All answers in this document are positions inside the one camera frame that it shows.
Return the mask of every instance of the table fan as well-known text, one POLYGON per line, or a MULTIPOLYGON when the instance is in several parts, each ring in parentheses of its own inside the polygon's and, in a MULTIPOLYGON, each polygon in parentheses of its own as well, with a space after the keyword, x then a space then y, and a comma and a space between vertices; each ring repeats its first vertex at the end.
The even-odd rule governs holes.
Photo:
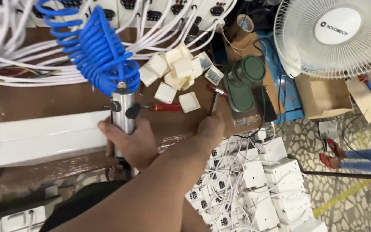
POLYGON ((283 0, 274 23, 281 64, 301 73, 345 78, 371 71, 371 0, 283 0))
MULTIPOLYGON (((77 8, 51 10, 43 7, 51 0, 38 0, 36 8, 44 14, 44 22, 51 26, 51 34, 57 37, 57 44, 64 47, 78 71, 98 90, 112 98, 111 115, 113 124, 124 132, 134 131, 135 121, 141 106, 135 103, 134 93, 140 84, 139 64, 129 60, 132 52, 126 52, 124 45, 110 27, 103 8, 96 6, 88 22, 82 29, 81 19, 68 22, 51 22, 56 16, 78 14, 77 8), (77 27, 67 31, 64 28, 77 27)), ((119 149, 114 149, 114 157, 123 156, 119 149)))

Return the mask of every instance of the cardboard box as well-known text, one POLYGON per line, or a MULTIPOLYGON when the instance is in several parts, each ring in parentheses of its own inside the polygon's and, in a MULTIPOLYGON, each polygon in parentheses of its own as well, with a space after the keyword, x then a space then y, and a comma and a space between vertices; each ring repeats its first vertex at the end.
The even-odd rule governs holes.
POLYGON ((300 75, 295 79, 306 118, 321 119, 353 110, 346 81, 300 75))

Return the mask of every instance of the terrazzo floor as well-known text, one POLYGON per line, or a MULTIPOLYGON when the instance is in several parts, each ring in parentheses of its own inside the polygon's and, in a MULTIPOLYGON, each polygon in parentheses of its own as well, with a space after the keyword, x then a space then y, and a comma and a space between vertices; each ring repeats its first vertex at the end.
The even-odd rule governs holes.
MULTIPOLYGON (((276 127, 276 136, 282 136, 288 154, 298 159, 305 171, 352 173, 349 170, 331 170, 322 165, 318 156, 323 152, 318 123, 338 121, 338 134, 342 140, 343 129, 359 114, 355 110, 337 118, 286 122, 281 129, 282 125, 276 127)), ((345 130, 345 139, 355 150, 371 148, 371 124, 364 117, 359 117, 345 130)), ((341 146, 348 150, 343 140, 341 146)), ((105 180, 104 169, 81 174, 76 179, 75 191, 105 180)), ((371 231, 371 180, 312 175, 310 180, 305 179, 304 186, 311 195, 312 208, 318 209, 316 217, 328 225, 329 232, 371 231)))

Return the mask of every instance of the screwdriver handle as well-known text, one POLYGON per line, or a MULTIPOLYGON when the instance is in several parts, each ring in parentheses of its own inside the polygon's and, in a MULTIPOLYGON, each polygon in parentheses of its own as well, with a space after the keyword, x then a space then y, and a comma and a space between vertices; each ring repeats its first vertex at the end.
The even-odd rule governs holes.
POLYGON ((180 104, 151 104, 150 111, 180 111, 180 104))

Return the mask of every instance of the wooden workbench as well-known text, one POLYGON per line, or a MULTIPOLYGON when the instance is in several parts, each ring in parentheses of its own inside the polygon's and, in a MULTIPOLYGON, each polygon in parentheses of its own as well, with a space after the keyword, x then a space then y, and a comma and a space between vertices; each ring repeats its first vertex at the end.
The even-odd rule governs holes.
MULTIPOLYGON (((135 38, 135 30, 128 29, 121 33, 120 37, 123 41, 132 41, 135 38)), ((54 38, 49 34, 49 29, 27 29, 24 45, 51 39, 54 38)), ((265 78, 272 82, 270 74, 266 75, 265 78)), ((137 91, 136 101, 141 105, 156 103, 157 100, 153 96, 161 81, 158 80, 150 87, 143 88, 142 95, 137 91)), ((141 111, 140 116, 150 121, 160 147, 168 146, 196 133, 200 121, 209 115, 214 100, 214 93, 207 89, 208 83, 203 76, 199 77, 187 91, 179 91, 174 100, 174 103, 178 103, 178 95, 194 91, 201 105, 199 110, 187 114, 182 111, 141 111)), ((268 86, 268 92, 275 109, 277 109, 276 111, 278 111, 274 85, 268 86), (269 91, 270 88, 274 89, 274 93, 269 91)), ((27 88, 0 86, 0 122, 100 111, 104 110, 104 106, 109 105, 109 102, 110 99, 99 91, 92 91, 89 83, 27 88)), ((226 98, 219 98, 217 108, 223 114, 226 123, 225 137, 259 127, 259 123, 235 127, 226 98)), ((0 195, 114 164, 113 159, 105 158, 104 152, 96 152, 39 165, 0 168, 0 195)))

